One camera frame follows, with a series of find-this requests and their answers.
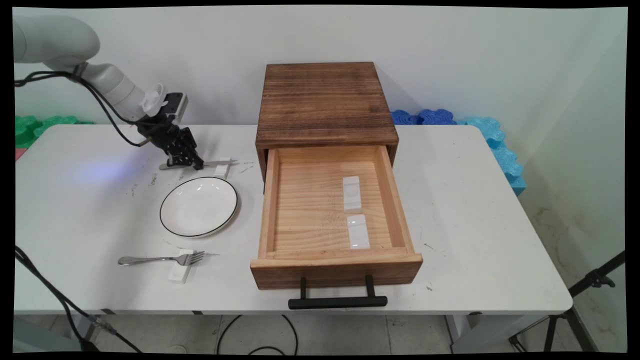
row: drawer handle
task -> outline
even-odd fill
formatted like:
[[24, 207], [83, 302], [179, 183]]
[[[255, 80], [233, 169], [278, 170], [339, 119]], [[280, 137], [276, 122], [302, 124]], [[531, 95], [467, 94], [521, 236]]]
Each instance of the drawer handle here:
[[289, 309], [332, 309], [335, 307], [371, 307], [386, 306], [386, 296], [376, 296], [373, 289], [373, 276], [365, 276], [367, 296], [363, 297], [322, 297], [307, 299], [307, 279], [300, 279], [300, 299], [289, 299]]

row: wooden drawer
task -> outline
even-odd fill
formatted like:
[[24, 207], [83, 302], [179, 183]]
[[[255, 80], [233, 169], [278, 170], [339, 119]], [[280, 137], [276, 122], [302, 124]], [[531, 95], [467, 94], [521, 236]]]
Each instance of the wooden drawer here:
[[[351, 249], [342, 178], [360, 177], [370, 249]], [[269, 149], [258, 258], [260, 289], [413, 281], [422, 256], [404, 218], [384, 145]]]

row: table leg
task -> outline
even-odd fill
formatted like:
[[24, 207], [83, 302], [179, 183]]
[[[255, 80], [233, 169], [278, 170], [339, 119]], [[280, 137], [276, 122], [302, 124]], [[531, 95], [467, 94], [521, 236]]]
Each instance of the table leg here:
[[470, 315], [477, 321], [454, 340], [454, 354], [481, 352], [539, 320], [540, 315]]

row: light blue foam tile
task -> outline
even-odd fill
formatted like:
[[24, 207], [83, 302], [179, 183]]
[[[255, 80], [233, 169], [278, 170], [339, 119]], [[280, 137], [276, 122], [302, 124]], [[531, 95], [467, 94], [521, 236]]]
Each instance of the light blue foam tile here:
[[511, 182], [511, 189], [519, 196], [527, 188], [527, 183], [524, 182], [522, 176], [518, 176], [513, 182]]
[[500, 122], [491, 117], [470, 117], [465, 119], [467, 125], [472, 125], [480, 129], [486, 143], [489, 147], [496, 149], [496, 147], [504, 141], [506, 135], [500, 130]]
[[491, 149], [495, 159], [498, 161], [502, 172], [509, 180], [509, 183], [512, 183], [516, 180], [517, 177], [522, 175], [522, 170], [524, 167], [516, 162], [518, 156], [515, 152], [507, 149], [506, 147], [501, 147], [499, 149]]

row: dark wooden box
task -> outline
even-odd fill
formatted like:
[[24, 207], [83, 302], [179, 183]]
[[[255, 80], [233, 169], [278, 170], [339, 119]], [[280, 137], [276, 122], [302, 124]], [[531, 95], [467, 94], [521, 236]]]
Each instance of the dark wooden box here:
[[372, 62], [267, 65], [255, 147], [264, 180], [269, 149], [384, 145], [398, 135]]

